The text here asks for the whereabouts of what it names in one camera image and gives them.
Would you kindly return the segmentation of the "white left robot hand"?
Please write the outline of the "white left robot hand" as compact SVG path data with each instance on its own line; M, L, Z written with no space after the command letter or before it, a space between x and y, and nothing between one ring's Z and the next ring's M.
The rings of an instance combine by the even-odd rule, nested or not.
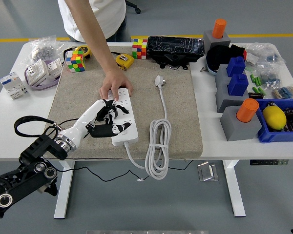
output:
M131 126L128 122L122 124L114 122L118 116L118 109L125 114L129 113L114 100L100 99L90 106L71 128L61 131L57 138L75 141L82 139L87 133L94 138L117 136Z

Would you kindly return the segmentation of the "person's right hand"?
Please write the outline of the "person's right hand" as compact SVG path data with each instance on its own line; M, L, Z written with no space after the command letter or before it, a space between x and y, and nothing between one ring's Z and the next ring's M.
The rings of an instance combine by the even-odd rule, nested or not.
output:
M105 78L102 82L102 86L99 89L99 94L102 99L108 99L108 92L111 90L114 100L119 100L118 89L125 87L128 90L129 95L132 95L133 86L129 79L125 76L121 69L109 69L105 71Z

